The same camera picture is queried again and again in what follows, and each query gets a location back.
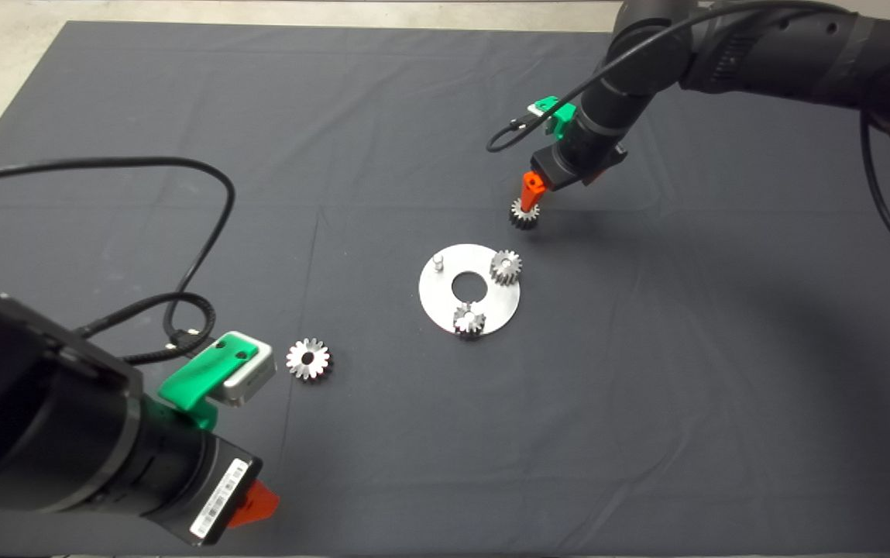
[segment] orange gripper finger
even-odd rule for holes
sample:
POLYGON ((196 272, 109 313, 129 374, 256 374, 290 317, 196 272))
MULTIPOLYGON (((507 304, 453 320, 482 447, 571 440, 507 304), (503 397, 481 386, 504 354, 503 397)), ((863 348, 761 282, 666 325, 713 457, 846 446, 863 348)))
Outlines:
POLYGON ((522 212, 529 212, 541 200, 541 196, 548 191, 545 181, 541 176, 530 170, 524 173, 524 186, 520 188, 520 208, 522 212))
POLYGON ((246 523, 258 522, 260 519, 271 517, 279 505, 279 497, 275 495, 269 488, 262 484, 261 480, 256 479, 256 483, 251 485, 246 499, 242 505, 235 510, 235 515, 228 522, 229 529, 244 525, 246 523))

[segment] center hole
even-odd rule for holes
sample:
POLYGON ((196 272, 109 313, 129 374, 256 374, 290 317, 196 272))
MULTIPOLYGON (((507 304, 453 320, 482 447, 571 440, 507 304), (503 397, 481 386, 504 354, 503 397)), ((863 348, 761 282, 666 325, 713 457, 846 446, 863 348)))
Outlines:
POLYGON ((480 301, 486 296, 486 282, 478 274, 466 271, 452 281, 452 293, 460 301, 480 301))

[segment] barcode label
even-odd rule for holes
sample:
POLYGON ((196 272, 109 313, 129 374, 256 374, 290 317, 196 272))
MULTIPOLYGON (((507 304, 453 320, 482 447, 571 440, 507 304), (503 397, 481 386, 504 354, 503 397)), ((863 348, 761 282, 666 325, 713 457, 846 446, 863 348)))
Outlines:
POLYGON ((249 470, 248 463, 240 459, 232 461, 232 465, 229 465, 228 470, 225 471, 225 476, 221 477, 221 480, 218 482, 218 487, 211 492, 211 497, 207 498, 207 504, 204 504, 204 508, 200 510, 197 519, 194 520, 193 525, 190 525, 190 533, 200 538, 207 536, 211 526, 214 525, 214 520, 218 518, 228 499, 232 497, 235 487, 239 485, 242 477, 246 475, 246 470, 249 470))

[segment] circular metal plate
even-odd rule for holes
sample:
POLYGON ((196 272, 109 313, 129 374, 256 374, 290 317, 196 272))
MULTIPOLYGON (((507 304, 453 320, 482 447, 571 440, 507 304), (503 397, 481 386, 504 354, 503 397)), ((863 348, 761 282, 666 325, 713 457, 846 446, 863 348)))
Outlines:
POLYGON ((418 291, 421 306, 431 321, 446 332, 455 332, 452 319, 455 318, 455 309, 463 301, 452 292, 452 282, 462 273, 479 275, 486 284, 486 296, 472 304, 473 312, 486 317, 483 335, 495 332, 513 318, 520 301, 520 283, 503 286, 490 278, 490 261, 496 254, 496 250, 479 244, 455 244, 435 254, 444 259, 442 271, 435 270, 434 257, 424 264, 418 291))

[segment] gear teeth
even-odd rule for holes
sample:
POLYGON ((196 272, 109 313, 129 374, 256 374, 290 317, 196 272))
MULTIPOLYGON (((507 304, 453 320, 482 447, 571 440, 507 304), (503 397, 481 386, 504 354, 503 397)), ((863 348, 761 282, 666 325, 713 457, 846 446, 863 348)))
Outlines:
POLYGON ((472 311, 472 304, 462 303, 455 309, 455 318, 452 320, 456 335, 460 338, 474 338, 483 333, 486 325, 486 317, 472 311))
POLYGON ((516 198, 510 205, 509 218, 513 226, 521 230, 530 230, 538 225, 538 218, 541 215, 541 205, 534 204, 529 212, 524 212, 520 208, 520 198, 516 198))
POLYGON ((293 377, 301 379, 301 381, 317 381, 324 377, 325 372, 331 370, 332 360, 328 347, 317 338, 304 338, 298 340, 290 347, 290 352, 286 355, 286 368, 293 374, 293 377), (304 363, 305 354, 310 353, 313 357, 310 363, 304 363))
POLYGON ((490 261, 490 276, 498 285, 509 286, 517 282, 524 262, 513 250, 498 251, 490 261))

